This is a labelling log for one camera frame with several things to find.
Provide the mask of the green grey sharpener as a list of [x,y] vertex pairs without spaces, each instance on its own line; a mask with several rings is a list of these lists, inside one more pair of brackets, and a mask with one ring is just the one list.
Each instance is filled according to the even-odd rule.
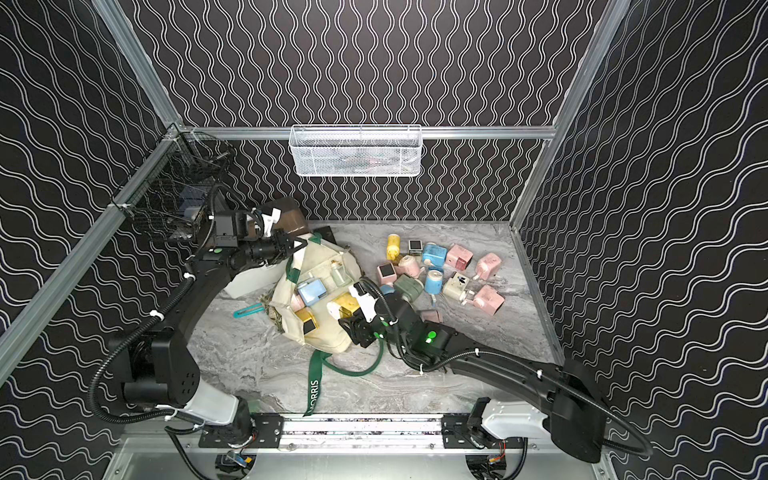
[[415,302],[423,293],[424,285],[417,279],[407,274],[400,275],[393,283],[393,288],[405,301]]

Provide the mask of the cream tote bag green handles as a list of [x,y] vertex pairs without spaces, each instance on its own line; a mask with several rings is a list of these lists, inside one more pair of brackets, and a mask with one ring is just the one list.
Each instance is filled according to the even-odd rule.
[[[325,367],[347,377],[367,376],[373,373],[381,363],[384,347],[379,347],[374,362],[362,370],[348,370],[330,362],[332,355],[345,352],[352,345],[352,341],[339,325],[339,319],[329,313],[327,304],[341,294],[349,292],[349,287],[361,278],[362,270],[348,250],[322,240],[315,234],[305,234],[304,237],[308,240],[307,247],[288,261],[285,272],[275,286],[269,305],[276,311],[286,337],[314,349],[308,367],[307,401],[304,412],[306,416],[311,416],[315,413],[322,394]],[[318,321],[318,328],[304,336],[295,311],[306,306],[298,295],[297,286],[313,278],[324,282],[328,294],[318,303],[308,307]]]

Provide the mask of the blue round dial sharpener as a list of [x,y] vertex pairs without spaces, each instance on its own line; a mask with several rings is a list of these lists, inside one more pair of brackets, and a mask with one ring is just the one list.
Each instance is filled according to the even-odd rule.
[[379,287],[380,291],[387,295],[387,294],[393,294],[396,292],[395,288],[390,284],[384,284]]

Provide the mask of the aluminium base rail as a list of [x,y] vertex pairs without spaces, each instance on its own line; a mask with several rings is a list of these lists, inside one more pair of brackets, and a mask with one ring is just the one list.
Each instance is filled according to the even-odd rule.
[[[521,402],[502,403],[493,433],[502,434],[506,448],[517,446],[516,438],[528,438],[532,453],[564,453],[544,430],[544,415]],[[256,438],[241,451],[258,454],[414,454],[446,455],[498,452],[480,449],[480,440],[470,440],[470,414],[256,414]],[[163,431],[162,422],[129,427],[120,453],[176,453]],[[235,449],[224,440],[204,432],[184,436],[183,449],[192,453],[224,453]]]

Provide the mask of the white brown storage box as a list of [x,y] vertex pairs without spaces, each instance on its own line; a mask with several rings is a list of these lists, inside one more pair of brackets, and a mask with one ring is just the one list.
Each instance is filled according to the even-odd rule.
[[213,216],[214,243],[227,251],[232,271],[224,288],[238,299],[278,282],[289,260],[308,245],[306,221],[290,199],[246,210],[222,210]]

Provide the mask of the pink rounded pencil sharpener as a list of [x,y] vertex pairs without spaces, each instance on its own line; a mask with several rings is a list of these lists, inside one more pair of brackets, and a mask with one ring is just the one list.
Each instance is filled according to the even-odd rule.
[[491,279],[501,268],[502,262],[502,258],[496,253],[487,253],[478,260],[473,279],[483,281]]

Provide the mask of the gold square pencil sharpener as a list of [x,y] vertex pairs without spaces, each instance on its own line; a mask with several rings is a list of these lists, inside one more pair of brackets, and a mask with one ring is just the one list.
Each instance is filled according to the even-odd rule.
[[424,244],[418,239],[408,240],[408,254],[412,256],[421,256],[423,252]]

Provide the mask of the light blue round sharpener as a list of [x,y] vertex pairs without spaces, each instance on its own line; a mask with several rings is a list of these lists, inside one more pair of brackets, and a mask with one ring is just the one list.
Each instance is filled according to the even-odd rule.
[[443,288],[444,274],[440,270],[429,270],[427,272],[424,290],[429,295],[435,296],[441,293]]

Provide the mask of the dusty pink square sharpener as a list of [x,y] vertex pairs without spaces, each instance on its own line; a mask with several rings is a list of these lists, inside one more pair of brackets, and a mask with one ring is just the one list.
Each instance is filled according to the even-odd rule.
[[419,312],[420,318],[425,322],[441,323],[442,315],[436,309],[426,309]]

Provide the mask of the light blue box sharpener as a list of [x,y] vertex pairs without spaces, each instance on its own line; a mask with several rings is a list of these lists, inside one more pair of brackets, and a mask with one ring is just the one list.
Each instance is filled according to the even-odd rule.
[[327,296],[328,291],[321,279],[308,279],[297,286],[297,292],[306,307],[318,303]]

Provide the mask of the blue pencil sharpener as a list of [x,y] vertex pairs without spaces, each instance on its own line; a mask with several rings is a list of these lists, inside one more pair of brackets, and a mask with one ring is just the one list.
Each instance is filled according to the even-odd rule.
[[435,243],[424,245],[421,254],[422,263],[429,269],[442,270],[445,266],[448,250]]

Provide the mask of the cream panda pencil sharpener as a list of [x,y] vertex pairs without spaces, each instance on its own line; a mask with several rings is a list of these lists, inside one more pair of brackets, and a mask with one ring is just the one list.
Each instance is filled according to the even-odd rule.
[[459,303],[471,301],[475,293],[470,289],[470,278],[455,272],[443,285],[442,294]]

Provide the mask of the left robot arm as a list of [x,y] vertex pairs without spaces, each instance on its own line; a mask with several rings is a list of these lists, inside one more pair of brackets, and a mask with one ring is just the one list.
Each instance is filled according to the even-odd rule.
[[230,429],[237,440],[250,436],[245,400],[202,379],[188,341],[227,285],[242,273],[291,260],[307,247],[302,236],[308,228],[292,198],[235,210],[222,190],[221,184],[210,189],[193,221],[197,249],[184,264],[181,284],[139,327],[111,340],[87,390],[96,418],[116,425],[180,418]]

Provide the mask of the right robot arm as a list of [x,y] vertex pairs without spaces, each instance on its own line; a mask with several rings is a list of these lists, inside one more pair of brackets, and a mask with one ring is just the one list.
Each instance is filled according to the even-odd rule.
[[605,449],[651,457],[649,439],[609,410],[583,364],[543,363],[486,346],[423,319],[410,302],[366,277],[349,292],[359,306],[339,324],[354,344],[366,348],[380,340],[419,373],[448,369],[512,394],[541,413],[552,443],[578,460],[596,463]]

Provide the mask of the pink box pencil sharpener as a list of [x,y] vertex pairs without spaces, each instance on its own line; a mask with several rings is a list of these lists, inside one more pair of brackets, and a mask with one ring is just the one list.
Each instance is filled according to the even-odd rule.
[[456,271],[465,271],[473,257],[473,252],[468,248],[460,244],[453,244],[446,253],[445,265]]

